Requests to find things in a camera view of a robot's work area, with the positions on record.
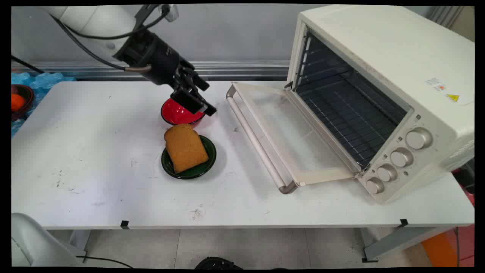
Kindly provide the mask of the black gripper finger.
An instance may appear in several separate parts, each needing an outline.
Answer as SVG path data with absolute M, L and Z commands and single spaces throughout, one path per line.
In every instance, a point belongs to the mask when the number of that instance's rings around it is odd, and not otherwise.
M 196 89 L 179 86 L 172 92 L 170 98 L 192 114 L 201 112 L 208 116 L 212 116 L 217 111 L 217 109 L 208 103 Z
M 180 76 L 183 85 L 192 90 L 198 88 L 202 91 L 206 91 L 210 87 L 209 83 L 203 80 L 201 76 L 190 67 L 182 67 L 180 69 Z

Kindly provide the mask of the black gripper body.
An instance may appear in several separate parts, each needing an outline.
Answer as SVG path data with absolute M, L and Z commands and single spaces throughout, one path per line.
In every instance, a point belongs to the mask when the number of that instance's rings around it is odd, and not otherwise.
M 177 87 L 185 85 L 185 79 L 196 77 L 194 66 L 149 30 L 129 37 L 114 58 L 129 67 L 150 66 L 151 69 L 141 75 L 156 85 Z

